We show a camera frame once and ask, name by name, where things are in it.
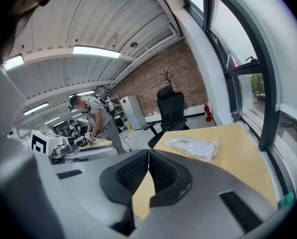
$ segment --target window frame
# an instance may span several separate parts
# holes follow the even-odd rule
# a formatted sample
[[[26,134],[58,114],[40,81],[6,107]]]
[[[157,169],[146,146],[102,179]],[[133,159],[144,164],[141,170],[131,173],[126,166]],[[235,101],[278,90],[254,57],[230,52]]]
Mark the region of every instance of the window frame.
[[[274,147],[274,140],[277,134],[280,118],[280,109],[278,108],[280,107],[280,99],[277,95],[275,72],[273,68],[273,62],[268,52],[268,47],[266,46],[264,37],[260,34],[260,30],[257,27],[256,22],[254,22],[252,17],[239,4],[237,0],[221,1],[239,20],[247,36],[249,37],[249,40],[257,55],[257,59],[235,68],[232,67],[232,69],[230,70],[226,70],[227,57],[223,57],[223,54],[225,54],[225,50],[222,47],[220,41],[214,41],[213,36],[216,37],[216,35],[210,30],[210,23],[214,14],[215,0],[203,0],[203,18],[201,18],[198,13],[194,13],[194,8],[191,6],[190,0],[184,0],[184,8],[204,30],[220,61],[222,71],[225,76],[231,112],[235,110],[239,110],[242,112],[242,95],[238,75],[255,73],[261,73],[263,75],[265,88],[265,112],[263,128],[258,128],[243,113],[242,121],[250,127],[250,130],[258,139],[259,150],[265,151],[267,153],[280,182],[283,194],[286,195],[292,192],[296,199],[297,193],[292,177],[290,176],[290,173],[286,165],[284,164],[281,155]]]

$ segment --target white plastic bag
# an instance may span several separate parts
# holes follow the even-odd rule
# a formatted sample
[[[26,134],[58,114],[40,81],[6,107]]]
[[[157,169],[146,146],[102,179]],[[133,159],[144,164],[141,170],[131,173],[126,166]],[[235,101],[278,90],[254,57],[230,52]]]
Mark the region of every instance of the white plastic bag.
[[[173,134],[169,138],[164,139],[163,143],[203,161],[212,160],[212,157],[217,153],[218,145],[216,139],[213,142],[209,142],[206,140],[194,139],[182,134]]]

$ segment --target chair armrest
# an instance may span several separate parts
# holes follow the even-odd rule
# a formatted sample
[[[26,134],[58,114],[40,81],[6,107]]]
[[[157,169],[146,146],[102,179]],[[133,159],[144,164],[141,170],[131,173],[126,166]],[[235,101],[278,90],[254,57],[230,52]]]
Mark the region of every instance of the chair armrest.
[[[150,124],[147,124],[145,127],[143,127],[143,130],[148,130],[149,128],[151,128],[152,126],[154,126],[156,124],[156,122],[152,122]]]
[[[178,131],[178,130],[182,130],[185,126],[185,123],[187,122],[186,119],[181,120],[179,123],[177,123],[171,131]]]

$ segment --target fire extinguisher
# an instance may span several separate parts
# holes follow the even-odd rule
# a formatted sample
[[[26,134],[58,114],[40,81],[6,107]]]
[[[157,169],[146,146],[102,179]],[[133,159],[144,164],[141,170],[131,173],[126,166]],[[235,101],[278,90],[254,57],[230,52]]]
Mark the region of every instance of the fire extinguisher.
[[[210,122],[211,116],[210,116],[209,106],[207,104],[204,105],[204,111],[205,111],[206,121]]]

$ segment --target gray t-shirt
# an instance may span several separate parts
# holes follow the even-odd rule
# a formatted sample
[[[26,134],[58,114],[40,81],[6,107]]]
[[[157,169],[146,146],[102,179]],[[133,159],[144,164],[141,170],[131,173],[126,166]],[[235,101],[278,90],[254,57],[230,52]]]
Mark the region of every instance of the gray t-shirt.
[[[100,131],[106,130],[106,128],[109,126],[111,116],[106,111],[104,105],[96,98],[90,98],[89,102],[88,102],[88,106],[91,108],[91,110],[89,110],[89,112],[92,115],[96,110],[100,110],[100,114],[101,114],[101,117],[103,120],[102,128],[100,129]],[[88,120],[91,122],[92,126],[95,127],[95,119],[93,118],[93,116],[91,114],[86,113]]]

